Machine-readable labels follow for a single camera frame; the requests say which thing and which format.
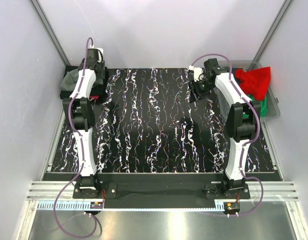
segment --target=red cloth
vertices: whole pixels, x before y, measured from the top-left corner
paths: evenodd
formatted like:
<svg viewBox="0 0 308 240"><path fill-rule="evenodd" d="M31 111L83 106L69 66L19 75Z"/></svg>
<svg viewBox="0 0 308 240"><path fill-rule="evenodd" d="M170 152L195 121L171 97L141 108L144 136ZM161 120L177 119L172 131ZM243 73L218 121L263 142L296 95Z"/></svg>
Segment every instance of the red cloth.
<svg viewBox="0 0 308 240"><path fill-rule="evenodd" d="M270 81L269 66L248 72L238 69L235 75L240 80L239 86L246 95L252 94L256 100L264 100Z"/></svg>

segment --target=stainless steel surface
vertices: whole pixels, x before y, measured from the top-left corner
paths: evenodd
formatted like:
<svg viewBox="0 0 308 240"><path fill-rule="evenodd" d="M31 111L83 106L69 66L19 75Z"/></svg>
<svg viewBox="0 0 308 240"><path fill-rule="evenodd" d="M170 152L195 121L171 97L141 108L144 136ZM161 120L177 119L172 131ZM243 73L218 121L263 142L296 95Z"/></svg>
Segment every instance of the stainless steel surface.
<svg viewBox="0 0 308 240"><path fill-rule="evenodd" d="M286 207L298 240L308 240L308 227L299 202L287 202Z"/></svg>
<svg viewBox="0 0 308 240"><path fill-rule="evenodd" d="M279 176L283 181L284 180L283 171L281 169L276 150L273 146L273 140L272 140L271 135L268 131L267 122L266 121L261 122L260 125L262 127L262 131L263 131L263 134L264 134L264 137L265 137L265 141L267 143L268 151L269 151L269 154L270 154L270 158L272 159L274 169L278 170Z"/></svg>
<svg viewBox="0 0 308 240"><path fill-rule="evenodd" d="M253 205L244 202L245 212ZM65 223L78 211L59 211ZM244 217L210 216L199 212L101 212L102 225L90 240L295 240L292 224L284 203L264 202L255 213ZM30 240L71 240L56 228L52 211L37 211ZM78 216L64 225L76 235L86 235L94 227L87 216Z"/></svg>
<svg viewBox="0 0 308 240"><path fill-rule="evenodd" d="M28 193L27 200L54 200L58 192L67 182L63 181L34 181ZM257 201L260 197L260 185L258 182L247 182L252 201ZM297 194L290 181L264 181L264 202L298 201ZM69 185L60 196L60 200L76 201L73 199L74 186Z"/></svg>
<svg viewBox="0 0 308 240"><path fill-rule="evenodd" d="M16 237L17 240L27 240L29 238L34 220L36 218L37 207L38 201L26 202L26 210L21 222L21 227L19 228Z"/></svg>
<svg viewBox="0 0 308 240"><path fill-rule="evenodd" d="M294 2L294 0L285 0L284 3L282 4L281 8L279 9L272 25L270 26L263 42L261 43L259 49L257 50L257 53L253 59L253 61L255 62L259 62L260 58L262 57L262 55L264 54L268 44L270 43L272 37L274 36L276 30L279 27L279 24L281 23L281 21L283 20L284 16L287 14L290 6L292 5L292 3ZM250 65L249 70L253 69L254 64Z"/></svg>
<svg viewBox="0 0 308 240"><path fill-rule="evenodd" d="M44 10L42 9L39 0L30 0L35 12L37 13L41 23L43 24L47 35L49 36L50 40L52 41L56 51L59 54L59 57L61 58L61 60L63 61L64 65L70 65L70 62L62 48L62 46L60 45L47 17L46 14L44 12Z"/></svg>

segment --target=plastic bin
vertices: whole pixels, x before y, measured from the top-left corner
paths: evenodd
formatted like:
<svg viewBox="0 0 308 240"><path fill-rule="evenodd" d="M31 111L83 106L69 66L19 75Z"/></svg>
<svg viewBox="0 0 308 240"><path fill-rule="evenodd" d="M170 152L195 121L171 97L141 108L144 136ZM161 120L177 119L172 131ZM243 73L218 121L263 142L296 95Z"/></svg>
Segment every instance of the plastic bin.
<svg viewBox="0 0 308 240"><path fill-rule="evenodd" d="M219 61L218 62L220 66L229 66L228 62L226 61ZM262 66L260 63L253 62L253 61L232 61L232 67L233 68L242 68L244 71L247 71L249 66L251 64L254 64L254 69L261 68ZM217 94L218 100L219 100L219 107L220 107L220 112L223 116L224 122L227 119L228 113L229 113L229 105L224 97L224 95L221 93L221 91L217 88L214 88L215 93ZM278 108L278 100L274 97L274 94L270 87L268 88L267 91L267 114L264 117L261 117L260 120L262 122L269 120L269 119L274 119L280 116L280 111Z"/></svg>

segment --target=black mounting bracket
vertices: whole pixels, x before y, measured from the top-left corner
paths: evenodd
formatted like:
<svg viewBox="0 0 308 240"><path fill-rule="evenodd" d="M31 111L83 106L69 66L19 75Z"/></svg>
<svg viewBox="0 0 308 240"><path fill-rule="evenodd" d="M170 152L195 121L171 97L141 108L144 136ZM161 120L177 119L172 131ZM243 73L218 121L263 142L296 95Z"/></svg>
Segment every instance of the black mounting bracket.
<svg viewBox="0 0 308 240"><path fill-rule="evenodd" d="M102 199L102 190L105 190L105 199L115 199L117 193L116 183L100 183L101 190L97 187L97 190L91 188L80 188L75 185L73 198L74 199Z"/></svg>
<svg viewBox="0 0 308 240"><path fill-rule="evenodd" d="M206 183L205 192L206 198L209 200L224 199L224 200L236 200L239 193L239 199L250 199L250 193L248 185L245 183L244 187L240 191L234 191L233 193L224 194L222 191L221 183Z"/></svg>

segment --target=green cloth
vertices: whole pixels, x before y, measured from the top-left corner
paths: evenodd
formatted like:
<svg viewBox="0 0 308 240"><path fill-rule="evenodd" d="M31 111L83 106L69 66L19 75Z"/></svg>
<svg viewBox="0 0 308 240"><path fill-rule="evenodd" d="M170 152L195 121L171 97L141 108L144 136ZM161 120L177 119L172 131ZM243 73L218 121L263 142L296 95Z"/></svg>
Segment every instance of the green cloth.
<svg viewBox="0 0 308 240"><path fill-rule="evenodd" d="M255 98L253 97L253 95L248 95L248 97L250 99L252 99L252 101L255 101ZM267 97L265 96L265 98L263 99L263 101L260 102L260 116L264 117L266 116L267 113Z"/></svg>

